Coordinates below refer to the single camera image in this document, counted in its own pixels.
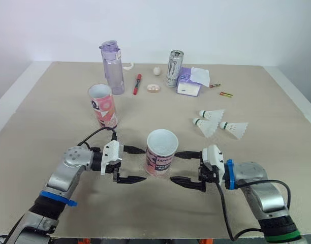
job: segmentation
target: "white paper cup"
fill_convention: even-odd
[[[165,129],[152,131],[147,137],[145,170],[151,175],[164,175],[175,156],[178,138]]]

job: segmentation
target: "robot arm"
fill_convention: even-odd
[[[262,180],[268,180],[267,173],[261,165],[253,162],[233,164],[232,160],[228,160],[225,164],[222,152],[215,145],[203,149],[202,152],[178,152],[176,156],[184,159],[200,159],[201,165],[199,182],[192,182],[187,177],[174,176],[170,178],[174,183],[205,192],[207,182],[216,183],[218,188],[221,188],[220,185],[224,180],[228,190],[241,188],[261,226],[260,230],[252,230],[262,231],[267,242],[307,243],[293,223],[288,206],[285,205],[278,189],[270,182],[259,183]],[[226,216],[225,219],[227,228],[230,229]],[[230,236],[230,238],[236,240],[243,233],[245,232],[240,232],[236,237]]]
[[[132,146],[122,146],[112,140],[104,146],[104,151],[94,148],[88,150],[82,146],[69,148],[62,162],[52,173],[49,181],[35,200],[34,205],[22,216],[12,228],[6,244],[48,244],[50,236],[58,225],[58,218],[66,205],[76,206],[70,200],[83,171],[100,171],[101,175],[113,173],[113,181],[119,184],[133,184],[145,180],[139,176],[120,177],[121,153],[143,153]]]

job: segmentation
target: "red marker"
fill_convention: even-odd
[[[137,78],[136,78],[136,85],[135,85],[135,87],[134,87],[133,95],[136,95],[136,94],[137,94],[137,91],[138,91],[138,89],[139,89],[139,85],[140,85],[141,79],[142,79],[142,75],[141,75],[141,74],[138,74],[138,76],[137,76]]]

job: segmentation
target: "tissue box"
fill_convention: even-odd
[[[191,70],[184,67],[180,69],[177,93],[197,97],[202,85],[191,81]]]

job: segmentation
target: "blue ring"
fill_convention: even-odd
[[[233,160],[232,159],[227,160],[227,166],[228,166],[229,178],[230,178],[229,190],[234,190],[235,189],[235,175],[233,173]]]
[[[61,196],[56,195],[54,193],[41,191],[39,195],[43,196],[43,197],[48,197],[48,198],[53,199],[53,200],[58,201],[58,202],[65,203],[66,205],[68,205],[70,207],[76,207],[78,205],[77,202],[69,200],[65,197],[61,197]]]

